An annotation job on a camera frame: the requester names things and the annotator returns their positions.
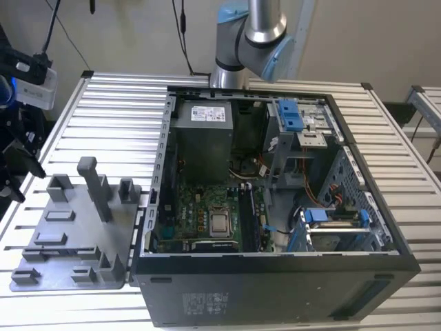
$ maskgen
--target white cable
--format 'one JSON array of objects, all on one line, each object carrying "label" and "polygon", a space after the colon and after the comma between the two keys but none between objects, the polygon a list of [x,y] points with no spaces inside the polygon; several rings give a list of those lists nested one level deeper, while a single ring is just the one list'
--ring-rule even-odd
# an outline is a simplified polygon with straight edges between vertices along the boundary
[{"label": "white cable", "polygon": [[[292,218],[296,217],[298,211],[299,211],[301,208],[302,208],[301,205],[297,207],[296,211],[295,211],[294,214],[292,215]],[[289,231],[289,233],[294,232],[295,229],[296,229],[296,227],[294,226],[294,227]]]}]

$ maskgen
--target metal frame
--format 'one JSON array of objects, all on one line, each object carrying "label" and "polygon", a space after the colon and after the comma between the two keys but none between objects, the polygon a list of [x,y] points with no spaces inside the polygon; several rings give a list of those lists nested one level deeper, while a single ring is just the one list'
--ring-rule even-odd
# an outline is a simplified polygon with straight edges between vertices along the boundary
[{"label": "metal frame", "polygon": [[[154,122],[162,116],[160,109],[164,106],[168,85],[203,87],[207,86],[207,79],[95,73],[90,79],[80,80],[43,148],[41,161],[46,172],[49,175],[69,172],[70,163],[77,157],[93,152],[98,161],[107,163],[103,171],[109,174],[110,183],[135,174],[134,183],[143,186],[141,199],[146,206],[152,158],[156,155],[152,132]],[[422,272],[360,323],[242,328],[297,330],[301,326],[303,330],[424,328],[424,331],[438,331],[441,327],[440,184],[424,167],[424,161],[395,121],[389,118],[381,102],[359,83],[279,81],[267,84],[251,79],[250,85],[253,90],[333,95]],[[13,203],[0,223],[0,305],[3,312],[0,325],[33,325],[30,326],[33,330],[45,331],[95,328],[102,323],[111,330],[130,328],[135,331],[152,327],[139,289],[128,285],[112,291],[29,292],[22,294],[24,297],[9,291],[10,271],[21,258],[20,247],[28,243],[32,227],[41,216],[40,208],[48,199],[42,192],[47,183],[47,179],[27,176],[21,188],[26,191],[27,200],[22,205]]]},{"label": "metal frame", "polygon": [[421,115],[441,135],[441,88],[422,88],[412,86],[407,96],[407,103],[412,103]]}]

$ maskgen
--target gray plastic peg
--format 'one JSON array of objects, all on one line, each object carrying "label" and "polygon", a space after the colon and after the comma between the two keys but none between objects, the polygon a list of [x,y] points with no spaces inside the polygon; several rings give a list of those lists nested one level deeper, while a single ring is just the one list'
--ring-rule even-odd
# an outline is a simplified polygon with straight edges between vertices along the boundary
[{"label": "gray plastic peg", "polygon": [[100,219],[102,222],[108,222],[112,219],[112,211],[107,204],[108,192],[101,186],[101,181],[96,173],[96,164],[95,157],[81,157],[76,170],[85,179]]}]

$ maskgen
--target blue latch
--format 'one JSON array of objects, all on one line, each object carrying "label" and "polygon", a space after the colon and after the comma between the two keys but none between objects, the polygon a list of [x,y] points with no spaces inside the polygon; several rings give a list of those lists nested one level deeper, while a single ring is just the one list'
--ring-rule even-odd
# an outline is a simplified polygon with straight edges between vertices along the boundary
[{"label": "blue latch", "polygon": [[369,214],[367,213],[367,211],[365,209],[362,209],[360,211],[360,218],[361,218],[361,226],[363,228],[368,228],[369,227]]},{"label": "blue latch", "polygon": [[306,223],[312,222],[327,222],[328,215],[324,209],[308,209],[305,211]]},{"label": "blue latch", "polygon": [[283,128],[286,131],[302,132],[303,120],[298,113],[297,101],[280,99],[278,101],[278,112],[283,120]]}]

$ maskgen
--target motherboard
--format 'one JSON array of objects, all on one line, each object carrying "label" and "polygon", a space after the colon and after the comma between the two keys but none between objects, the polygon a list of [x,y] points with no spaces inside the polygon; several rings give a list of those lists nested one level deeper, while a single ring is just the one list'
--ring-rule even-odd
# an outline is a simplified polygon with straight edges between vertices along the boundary
[{"label": "motherboard", "polygon": [[[250,242],[253,250],[271,249],[269,234],[261,230],[268,220],[262,188],[245,192],[239,185],[182,181],[176,191],[176,218],[161,225],[158,252],[209,252],[214,247],[217,252],[243,252]],[[251,199],[245,201],[247,194]]]}]

